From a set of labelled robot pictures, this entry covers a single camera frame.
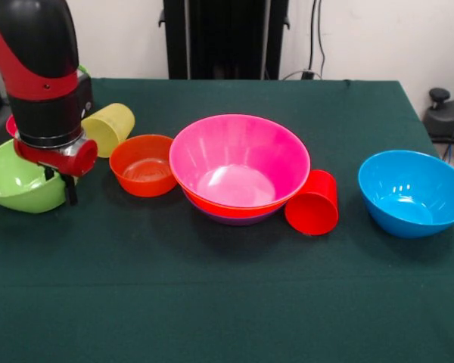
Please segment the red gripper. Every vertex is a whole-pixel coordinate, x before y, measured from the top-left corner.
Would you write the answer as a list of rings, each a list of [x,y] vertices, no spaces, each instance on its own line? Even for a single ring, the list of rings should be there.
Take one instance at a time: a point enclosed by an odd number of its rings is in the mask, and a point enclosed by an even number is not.
[[[75,141],[59,147],[30,146],[17,136],[14,139],[14,150],[19,157],[44,166],[46,181],[54,178],[55,171],[62,173],[66,200],[71,206],[78,204],[76,177],[89,172],[98,157],[96,142],[87,138],[83,130]]]

